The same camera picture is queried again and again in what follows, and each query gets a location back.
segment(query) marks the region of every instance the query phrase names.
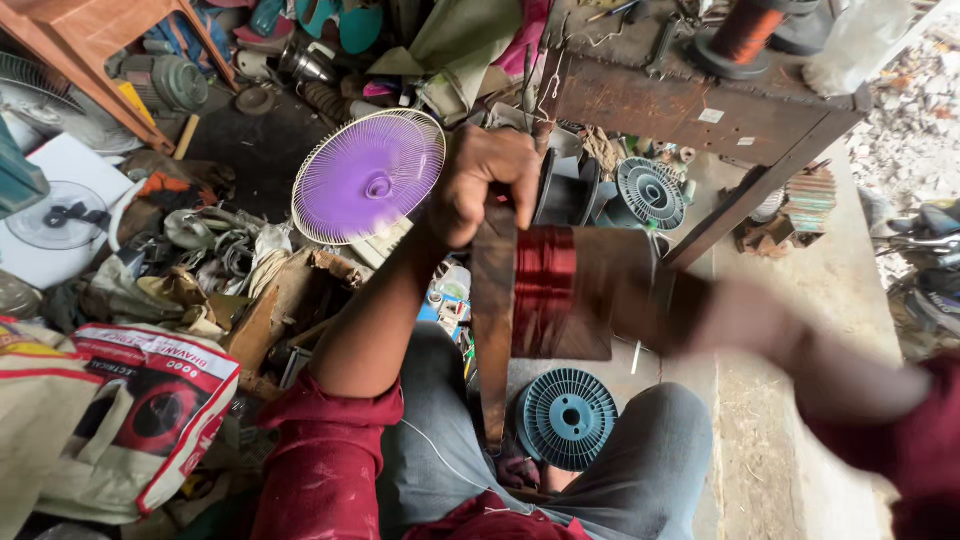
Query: rusty metal table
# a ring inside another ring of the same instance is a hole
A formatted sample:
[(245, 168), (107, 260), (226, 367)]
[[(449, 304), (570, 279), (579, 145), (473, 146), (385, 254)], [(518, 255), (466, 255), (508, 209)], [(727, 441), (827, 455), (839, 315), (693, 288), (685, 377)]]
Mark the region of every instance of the rusty metal table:
[(770, 69), (758, 79), (711, 77), (686, 59), (692, 36), (674, 41), (665, 77), (650, 78), (643, 67), (678, 6), (675, 0), (647, 1), (651, 16), (626, 26), (621, 15), (587, 24), (598, 9), (581, 7), (578, 0), (556, 1), (543, 37), (547, 58), (534, 137), (545, 151), (562, 118), (755, 164), (668, 254), (666, 261), (682, 269), (865, 118), (872, 105), (865, 86), (853, 95), (818, 96), (801, 74), (806, 59), (775, 51)]

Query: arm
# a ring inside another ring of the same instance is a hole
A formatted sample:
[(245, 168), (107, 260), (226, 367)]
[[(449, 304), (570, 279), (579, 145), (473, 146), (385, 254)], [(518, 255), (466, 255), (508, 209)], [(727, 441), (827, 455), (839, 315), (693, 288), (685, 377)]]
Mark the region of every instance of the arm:
[(428, 219), (337, 316), (309, 370), (260, 413), (261, 428), (279, 428), (280, 437), (264, 466), (252, 538), (378, 537), (380, 435), (403, 416), (397, 377), (433, 271), (473, 239), (489, 183), (512, 185), (521, 228), (536, 201), (540, 159), (529, 136), (468, 126), (451, 155)]
[(919, 366), (881, 364), (806, 323), (760, 287), (715, 285), (689, 342), (693, 351), (765, 356), (795, 382), (807, 426), (853, 467), (900, 491), (898, 538), (953, 538), (960, 530), (960, 355)]
[(540, 159), (533, 139), (513, 130), (457, 132), (429, 208), (387, 262), (337, 316), (314, 351), (310, 374), (326, 393), (373, 398), (396, 381), (434, 269), (467, 246), (484, 219), (487, 188), (510, 184), (516, 224), (533, 218)]
[(930, 374), (871, 359), (808, 324), (762, 287), (720, 282), (690, 335), (691, 351), (734, 349), (763, 356), (793, 379), (808, 415), (848, 425), (893, 422), (921, 404)]

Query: red sleeve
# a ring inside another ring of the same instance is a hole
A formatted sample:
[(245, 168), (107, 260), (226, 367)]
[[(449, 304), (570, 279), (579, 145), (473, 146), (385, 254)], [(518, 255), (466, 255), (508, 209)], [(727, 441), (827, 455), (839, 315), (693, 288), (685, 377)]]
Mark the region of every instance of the red sleeve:
[(280, 429), (251, 538), (378, 538), (380, 435), (403, 416), (399, 381), (375, 399), (327, 396), (300, 372), (258, 423)]
[(893, 424), (837, 426), (801, 416), (817, 438), (857, 469), (884, 475), (898, 538), (954, 538), (960, 530), (960, 352), (921, 364), (934, 376), (926, 401)]

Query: blue plastic spool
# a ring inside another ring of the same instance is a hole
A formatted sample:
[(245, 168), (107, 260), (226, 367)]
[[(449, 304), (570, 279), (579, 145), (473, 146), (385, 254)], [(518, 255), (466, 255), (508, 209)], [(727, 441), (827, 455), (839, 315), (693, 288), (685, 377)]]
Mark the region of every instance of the blue plastic spool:
[(550, 370), (530, 383), (516, 408), (516, 432), (535, 460), (585, 471), (616, 422), (610, 391), (593, 375), (573, 368)]

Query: person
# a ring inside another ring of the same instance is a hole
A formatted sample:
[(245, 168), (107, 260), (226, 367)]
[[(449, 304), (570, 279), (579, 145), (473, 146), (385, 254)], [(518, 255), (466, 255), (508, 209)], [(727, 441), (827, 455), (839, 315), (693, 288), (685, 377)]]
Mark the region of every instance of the person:
[[(437, 325), (416, 323), (434, 269), (482, 223), (491, 183), (510, 186), (516, 225), (529, 227), (539, 167), (527, 135), (458, 132), (426, 218), (262, 412), (280, 435), (253, 538), (692, 538), (712, 445), (692, 392), (665, 383), (637, 395), (589, 468), (534, 506), (497, 484), (480, 449), (459, 350)], [(682, 345), (752, 353), (789, 375), (820, 440), (898, 487), (898, 538), (960, 535), (956, 354), (887, 367), (747, 282), (715, 284)]]

